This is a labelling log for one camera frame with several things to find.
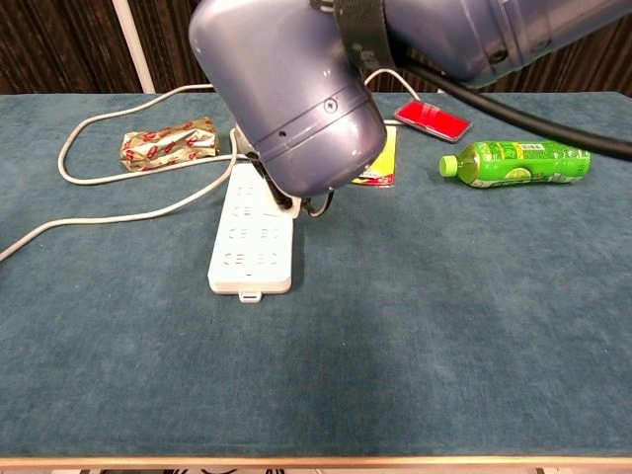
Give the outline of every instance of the screw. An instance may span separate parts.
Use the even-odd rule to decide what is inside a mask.
[[[540,51],[542,49],[544,49],[545,47],[548,47],[551,44],[551,39],[546,39],[544,41],[539,42],[537,45],[535,45],[532,49],[533,52],[537,52]]]
[[[325,101],[325,112],[327,114],[333,114],[338,110],[338,103],[334,99],[327,99]]]
[[[490,56],[490,62],[492,64],[498,64],[499,62],[503,62],[505,59],[507,59],[507,56],[509,56],[507,50],[501,49],[500,51],[496,51]]]

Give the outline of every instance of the power strip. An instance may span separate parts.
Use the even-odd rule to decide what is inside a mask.
[[[233,167],[208,269],[210,289],[258,303],[291,287],[293,211],[282,211],[250,163]]]

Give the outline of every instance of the cable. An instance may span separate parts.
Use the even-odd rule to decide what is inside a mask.
[[[483,96],[453,79],[444,77],[425,64],[410,57],[404,60],[403,67],[438,86],[455,99],[496,119],[593,153],[611,156],[624,161],[632,161],[632,142],[597,135],[519,111]]]
[[[380,74],[390,74],[391,76],[395,77],[399,82],[402,83],[402,85],[406,88],[406,90],[410,93],[411,96],[413,96],[413,99],[415,99],[416,101],[420,102],[421,99],[419,98],[419,94],[417,94],[417,92],[415,92],[415,89],[413,89],[413,86],[411,86],[406,79],[404,79],[397,71],[394,71],[393,69],[377,69],[375,72],[373,72],[371,75],[369,75],[365,80],[364,80],[364,85],[368,86],[368,84],[375,79],[377,76],[379,76]]]
[[[141,104],[140,106],[132,107],[131,109],[126,109],[124,111],[110,112],[108,114],[101,114],[99,116],[86,118],[81,123],[79,123],[75,127],[74,130],[72,130],[72,132],[66,139],[66,142],[61,147],[61,151],[59,151],[59,156],[57,157],[57,169],[59,170],[59,174],[64,180],[66,180],[69,183],[72,183],[73,185],[94,186],[94,185],[102,185],[105,183],[113,183],[115,181],[131,180],[133,178],[140,178],[143,176],[153,175],[156,173],[163,173],[165,171],[177,170],[179,168],[186,168],[188,166],[195,166],[195,165],[201,165],[203,163],[212,163],[212,162],[219,161],[216,157],[200,158],[198,160],[189,161],[186,163],[178,163],[176,165],[172,165],[172,166],[168,166],[164,168],[158,168],[156,170],[149,170],[149,171],[135,172],[135,173],[123,173],[120,175],[106,176],[104,178],[91,178],[91,179],[80,179],[80,178],[75,178],[73,176],[70,176],[67,173],[66,168],[65,168],[64,161],[66,159],[66,154],[68,153],[70,146],[75,141],[75,139],[77,138],[77,135],[79,135],[81,130],[83,130],[89,124],[94,123],[95,121],[113,119],[115,117],[135,114],[136,112],[144,111],[145,109],[148,109],[151,106],[154,106],[158,104],[159,102],[164,101],[165,99],[169,99],[171,96],[178,94],[180,92],[198,90],[198,89],[213,89],[213,86],[212,84],[194,84],[191,86],[178,87],[174,89],[173,91],[169,91],[166,94],[163,94],[162,96],[157,97],[156,99],[146,102],[145,104]]]
[[[308,198],[304,201],[303,208],[310,217],[320,217],[325,212],[327,212],[329,206],[332,205],[332,200],[334,200],[333,192],[327,194],[327,197],[325,197],[325,202],[323,202],[323,205],[321,205],[319,209],[315,209],[312,205],[312,199]]]
[[[189,197],[185,197],[184,199],[179,200],[178,202],[174,204],[168,205],[167,207],[163,207],[162,209],[158,209],[158,210],[154,210],[150,212],[141,212],[138,214],[130,214],[130,215],[115,215],[112,217],[75,217],[75,218],[52,220],[32,230],[27,235],[25,235],[20,240],[18,240],[15,244],[13,244],[11,247],[9,247],[8,249],[0,253],[0,262],[4,261],[11,255],[13,255],[15,252],[20,250],[22,247],[24,247],[26,244],[31,242],[33,239],[35,239],[37,236],[39,236],[40,234],[42,234],[48,229],[52,229],[53,227],[59,227],[62,225],[112,224],[112,223],[118,223],[118,222],[131,222],[135,220],[153,219],[156,217],[161,217],[163,215],[169,214],[170,212],[173,212],[174,210],[178,210],[184,207],[185,205],[190,204],[194,200],[197,200],[207,195],[211,191],[213,191],[215,188],[221,185],[224,181],[226,181],[226,179],[230,176],[233,166],[235,165],[237,158],[239,157],[239,155],[237,154],[235,128],[230,130],[230,143],[232,146],[232,154],[230,155],[230,163],[228,164],[228,167],[226,168],[224,173],[215,181],[213,181],[210,185],[206,186],[205,188],[202,188],[198,192],[190,195]],[[227,158],[228,158],[228,155],[216,157],[217,160],[227,159]]]

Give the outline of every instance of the white cable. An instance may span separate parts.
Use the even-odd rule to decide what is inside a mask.
[[[370,83],[370,81],[372,81],[377,75],[382,74],[382,73],[389,73],[389,74],[393,75],[394,77],[396,77],[404,85],[404,87],[406,87],[406,89],[411,93],[411,95],[416,100],[420,100],[419,96],[417,95],[415,90],[411,87],[411,85],[408,82],[406,82],[406,80],[402,76],[400,76],[396,71],[394,71],[392,69],[378,69],[377,71],[373,72],[370,76],[368,76],[366,78],[364,84],[368,85]],[[50,222],[47,222],[46,224],[43,224],[43,225],[37,227],[34,230],[32,230],[27,235],[25,235],[20,240],[18,240],[16,243],[14,243],[9,248],[7,248],[2,253],[0,253],[0,263],[3,262],[4,260],[6,260],[8,257],[13,255],[15,252],[20,250],[22,247],[24,247],[26,244],[31,242],[33,239],[35,239],[36,237],[38,237],[39,235],[41,235],[43,232],[45,232],[48,229],[52,229],[54,227],[59,227],[59,226],[62,226],[62,225],[111,224],[111,223],[118,223],[118,222],[131,222],[131,221],[136,221],[136,220],[146,220],[146,219],[153,219],[153,218],[156,218],[156,217],[161,217],[161,216],[166,215],[166,214],[168,214],[170,212],[173,212],[174,210],[178,210],[178,209],[184,207],[185,205],[193,202],[194,200],[197,200],[197,199],[207,195],[208,193],[213,191],[215,188],[217,188],[219,185],[221,185],[230,176],[232,168],[233,168],[235,162],[237,161],[237,159],[238,158],[245,158],[245,157],[240,156],[240,155],[237,154],[237,143],[236,143],[236,139],[235,139],[235,129],[234,128],[230,131],[230,142],[231,142],[231,147],[232,147],[231,155],[222,155],[222,156],[216,156],[216,157],[210,157],[210,158],[201,158],[201,159],[198,159],[198,160],[185,162],[185,163],[179,163],[179,164],[175,164],[175,165],[172,165],[172,166],[169,166],[169,167],[158,168],[158,169],[155,169],[155,170],[149,170],[149,171],[138,172],[138,173],[122,173],[122,174],[118,174],[118,175],[106,176],[106,177],[103,177],[103,178],[89,178],[89,179],[75,178],[75,177],[69,175],[68,172],[66,171],[66,168],[65,168],[65,159],[66,159],[66,155],[68,154],[68,150],[72,146],[72,143],[74,142],[74,140],[77,138],[77,135],[79,135],[79,133],[86,126],[88,126],[89,124],[94,123],[95,121],[100,121],[100,120],[105,120],[105,119],[113,119],[113,118],[116,118],[116,117],[121,117],[121,116],[129,115],[129,114],[134,114],[136,112],[140,112],[140,111],[143,111],[145,109],[148,109],[151,106],[154,106],[154,105],[158,104],[159,102],[162,102],[165,99],[168,99],[169,97],[171,97],[171,96],[173,96],[175,94],[178,94],[180,92],[190,91],[190,90],[200,90],[200,89],[213,89],[213,86],[211,84],[194,84],[194,85],[178,87],[178,88],[176,88],[176,89],[174,89],[172,91],[169,91],[169,92],[167,92],[167,93],[165,93],[165,94],[163,94],[163,95],[161,95],[161,96],[159,96],[159,97],[157,97],[157,98],[155,98],[155,99],[153,99],[153,100],[151,100],[149,102],[146,102],[145,104],[141,104],[140,106],[136,106],[136,107],[133,107],[131,109],[126,109],[126,110],[123,110],[123,111],[111,112],[111,113],[108,113],[108,114],[101,114],[99,116],[86,118],[81,123],[79,123],[75,127],[74,130],[72,130],[72,132],[70,133],[70,135],[68,136],[68,138],[64,142],[63,146],[61,147],[61,150],[59,151],[59,155],[57,157],[57,169],[58,169],[59,174],[61,175],[61,177],[64,180],[66,180],[67,182],[69,182],[69,183],[72,183],[72,184],[78,185],[78,186],[95,186],[95,185],[102,185],[102,184],[105,184],[105,183],[113,183],[113,182],[116,182],[116,181],[123,181],[123,180],[130,180],[130,179],[133,179],[133,178],[140,178],[140,177],[143,177],[143,176],[153,175],[153,174],[156,174],[156,173],[163,173],[165,171],[173,171],[173,170],[176,170],[176,169],[186,168],[186,167],[189,167],[189,166],[201,165],[201,164],[204,164],[204,163],[212,163],[212,162],[222,161],[222,160],[226,160],[226,159],[228,159],[230,157],[230,163],[228,164],[228,167],[226,168],[224,173],[219,178],[217,178],[210,185],[208,185],[205,188],[199,190],[197,193],[194,193],[193,195],[190,195],[189,197],[186,197],[186,198],[184,198],[184,199],[182,199],[182,200],[180,200],[180,201],[178,201],[178,202],[176,202],[176,203],[174,203],[172,205],[169,205],[167,207],[163,207],[162,209],[158,209],[158,210],[154,210],[154,211],[150,211],[150,212],[141,212],[141,213],[137,213],[137,214],[130,214],[130,215],[116,215],[116,216],[111,216],[111,217],[73,217],[73,218],[67,218],[67,219],[52,220]],[[401,125],[402,124],[402,122],[400,122],[398,120],[385,120],[384,123],[391,124],[391,125]]]
[[[411,86],[408,82],[406,82],[406,79],[404,79],[397,71],[394,71],[393,69],[377,69],[370,76],[368,76],[366,80],[364,80],[364,85],[367,86],[373,79],[375,79],[380,74],[384,74],[384,73],[390,74],[391,76],[395,77],[399,82],[402,83],[402,85],[406,88],[406,90],[411,94],[411,96],[413,96],[413,98],[416,101],[421,101],[419,94],[415,92],[415,89],[413,89],[413,86]]]
[[[163,207],[162,209],[153,210],[150,212],[141,212],[138,214],[130,214],[130,215],[115,215],[112,217],[75,217],[75,218],[59,219],[59,220],[53,220],[53,221],[47,222],[46,224],[43,224],[40,227],[32,230],[23,238],[18,240],[15,244],[13,244],[11,247],[9,247],[8,249],[0,253],[0,262],[4,261],[9,256],[14,254],[18,250],[20,250],[26,244],[28,244],[37,236],[42,234],[42,232],[45,232],[48,229],[52,229],[53,227],[59,227],[61,225],[112,224],[116,222],[130,222],[134,220],[153,219],[156,217],[161,217],[170,212],[173,212],[174,210],[178,210],[184,207],[185,205],[193,202],[194,200],[199,199],[203,197],[204,195],[207,195],[208,193],[213,191],[215,188],[221,185],[224,181],[226,181],[226,179],[230,176],[233,166],[235,165],[235,162],[237,161],[237,158],[239,156],[237,154],[237,142],[235,139],[234,128],[230,131],[230,144],[232,146],[232,153],[230,155],[230,163],[228,164],[228,167],[226,168],[224,173],[215,181],[213,181],[210,185],[206,186],[205,188],[202,188],[197,193],[194,193],[190,195],[189,197],[185,197],[184,199],[179,200],[175,204],[171,204],[171,205],[168,205],[167,207]],[[215,160],[218,160],[221,158],[227,159],[228,156],[229,155],[217,157],[215,158]]]
[[[333,192],[328,193],[325,196],[325,200],[323,201],[323,204],[318,209],[307,210],[307,213],[309,214],[310,217],[320,217],[325,212],[327,212],[327,209],[329,209],[329,206],[332,204],[333,199],[334,199],[334,193]]]
[[[81,123],[79,123],[75,127],[74,130],[72,130],[72,132],[70,133],[70,136],[68,136],[68,138],[66,139],[66,142],[61,147],[61,151],[59,152],[59,156],[57,158],[57,169],[59,170],[59,174],[64,180],[68,181],[69,183],[72,183],[73,185],[94,186],[94,185],[102,185],[105,183],[113,183],[114,181],[140,178],[142,176],[153,175],[153,174],[162,173],[165,171],[172,171],[178,168],[186,168],[188,166],[195,166],[195,165],[201,165],[203,163],[212,163],[214,161],[218,161],[217,158],[215,157],[201,158],[199,160],[189,161],[186,163],[179,163],[177,165],[168,166],[165,168],[158,168],[156,170],[143,171],[143,172],[137,172],[137,173],[123,173],[120,175],[107,176],[104,178],[91,178],[91,179],[81,179],[81,178],[75,178],[73,176],[70,176],[68,172],[66,171],[65,164],[64,164],[64,161],[66,159],[66,154],[68,153],[70,146],[75,141],[75,139],[77,138],[77,135],[81,132],[81,130],[83,130],[90,123],[94,123],[95,121],[99,121],[99,120],[113,119],[115,117],[126,116],[129,114],[134,114],[136,112],[144,111],[145,109],[148,109],[151,106],[154,106],[158,104],[159,102],[162,102],[165,99],[170,98],[174,94],[178,94],[179,92],[198,90],[198,89],[212,89],[212,88],[213,86],[211,84],[195,84],[192,86],[182,86],[177,89],[174,89],[173,91],[167,92],[166,94],[163,94],[162,96],[157,97],[156,99],[146,102],[145,104],[142,104],[140,106],[133,107],[131,109],[127,109],[124,111],[110,112],[109,114],[102,114],[100,116],[86,118]]]

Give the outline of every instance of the green tea bottle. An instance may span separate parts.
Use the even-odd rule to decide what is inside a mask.
[[[479,141],[443,156],[439,172],[474,188],[519,183],[571,183],[589,170],[591,154],[555,141]]]

